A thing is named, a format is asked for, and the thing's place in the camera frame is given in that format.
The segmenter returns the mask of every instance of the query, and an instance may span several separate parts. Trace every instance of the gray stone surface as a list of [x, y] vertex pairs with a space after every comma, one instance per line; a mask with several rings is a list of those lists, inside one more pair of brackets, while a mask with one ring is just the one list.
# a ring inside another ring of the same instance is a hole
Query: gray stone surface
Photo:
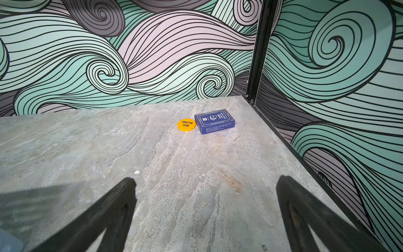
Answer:
[[[177, 129], [223, 108], [235, 128]], [[280, 175], [347, 219], [240, 96], [0, 118], [0, 166], [0, 220], [25, 251], [124, 177], [138, 198], [125, 251], [290, 251]]]

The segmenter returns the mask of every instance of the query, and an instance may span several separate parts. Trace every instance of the yellow dealer chip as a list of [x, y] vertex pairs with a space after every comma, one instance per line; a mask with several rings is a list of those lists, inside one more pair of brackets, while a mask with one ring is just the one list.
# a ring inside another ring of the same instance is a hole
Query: yellow dealer chip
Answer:
[[178, 122], [178, 129], [181, 131], [191, 131], [196, 127], [195, 120], [192, 119], [182, 119]]

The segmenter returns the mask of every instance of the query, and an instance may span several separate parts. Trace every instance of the blue card box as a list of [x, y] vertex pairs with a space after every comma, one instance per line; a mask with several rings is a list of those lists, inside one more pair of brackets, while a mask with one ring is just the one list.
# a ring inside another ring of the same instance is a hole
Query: blue card box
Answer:
[[195, 115], [195, 121], [202, 134], [235, 127], [235, 120], [226, 109]]

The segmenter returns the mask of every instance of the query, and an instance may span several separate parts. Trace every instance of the wave pattern wallpaper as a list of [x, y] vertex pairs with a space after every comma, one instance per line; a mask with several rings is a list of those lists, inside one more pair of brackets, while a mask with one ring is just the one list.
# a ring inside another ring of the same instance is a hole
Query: wave pattern wallpaper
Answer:
[[244, 94], [261, 0], [2, 0], [0, 116]]
[[256, 106], [403, 250], [403, 1], [280, 0]]

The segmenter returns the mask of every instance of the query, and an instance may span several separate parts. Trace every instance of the black metal edge trim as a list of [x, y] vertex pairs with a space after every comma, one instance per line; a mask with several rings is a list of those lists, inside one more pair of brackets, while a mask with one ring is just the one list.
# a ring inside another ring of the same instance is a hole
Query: black metal edge trim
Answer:
[[264, 0], [259, 17], [258, 33], [256, 34], [255, 48], [253, 49], [251, 71], [246, 88], [246, 99], [255, 104], [258, 95], [260, 78], [262, 76], [264, 61], [266, 60], [267, 46], [276, 15], [278, 0]]
[[287, 146], [291, 153], [298, 159], [298, 161], [305, 167], [307, 172], [316, 180], [316, 182], [322, 187], [322, 189], [329, 195], [329, 197], [336, 203], [336, 205], [342, 210], [342, 212], [349, 218], [354, 226], [363, 233], [366, 233], [370, 237], [378, 240], [372, 232], [357, 218], [357, 216], [341, 201], [341, 199], [325, 184], [323, 180], [316, 175], [315, 171], [306, 163], [306, 161], [297, 153], [292, 145], [281, 135], [281, 133], [270, 123], [270, 121], [260, 112], [260, 110], [251, 105], [255, 112], [263, 119], [263, 121], [270, 127], [270, 129], [277, 135], [278, 138]]

